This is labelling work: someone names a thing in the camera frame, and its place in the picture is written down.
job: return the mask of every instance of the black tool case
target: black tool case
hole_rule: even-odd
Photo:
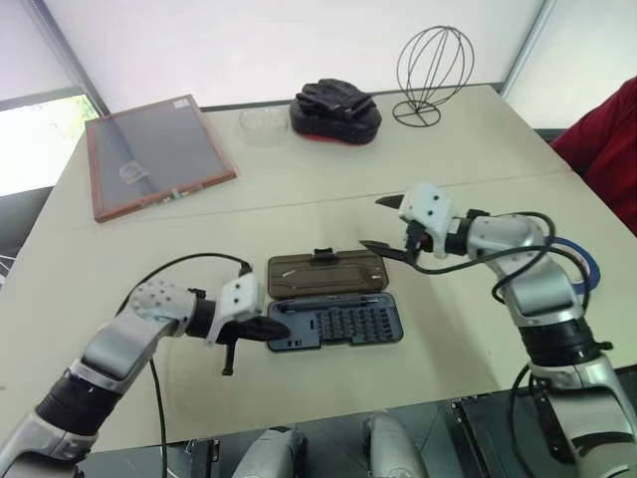
[[[382,258],[367,250],[315,250],[268,263],[268,316],[291,331],[269,341],[273,352],[395,343],[403,331]]]

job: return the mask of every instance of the clear plastic container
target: clear plastic container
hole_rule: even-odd
[[[243,110],[239,123],[246,142],[252,146],[276,146],[287,137],[290,115],[288,107]]]

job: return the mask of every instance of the window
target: window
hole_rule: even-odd
[[[0,196],[54,185],[96,117],[84,95],[0,112]]]

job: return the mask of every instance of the white table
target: white table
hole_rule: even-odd
[[[637,361],[637,322],[628,314],[637,308],[637,240],[578,176],[560,172],[444,189],[460,211],[549,214],[558,233],[584,246],[601,266],[602,282],[588,314],[595,336],[616,345],[616,366]],[[400,246],[404,224],[395,211],[374,205],[374,198],[115,221],[57,233],[39,222],[0,294],[0,435],[44,395],[128,288],[152,268],[196,251],[221,251],[250,260],[264,279],[273,255],[317,246],[351,249],[359,239]],[[181,233],[178,241],[171,239],[174,231]],[[506,310],[490,298],[494,277],[486,267],[431,278],[389,261],[387,269],[405,332],[395,345],[276,355],[263,344],[239,343],[235,375],[224,377],[222,348],[209,350],[187,338],[163,341],[157,362],[168,439],[511,386],[528,358]],[[202,259],[165,277],[214,292],[234,274],[234,265]],[[96,450],[154,444],[158,437],[145,371],[104,425]]]
[[[401,95],[375,98],[383,117],[377,138],[352,146],[316,141],[291,129],[276,147],[241,136],[238,110],[206,114],[239,179],[171,204],[117,219],[120,223],[242,211],[396,191],[414,178],[439,185],[525,177],[569,170],[491,87],[470,87],[441,107],[433,127],[414,128],[391,116]],[[87,146],[78,143],[54,189],[40,227],[100,227],[93,220]]]

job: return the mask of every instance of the red sleeve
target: red sleeve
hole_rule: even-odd
[[[590,163],[606,145],[635,82],[637,78],[624,83],[608,100],[588,112],[550,144],[577,173],[586,172]]]

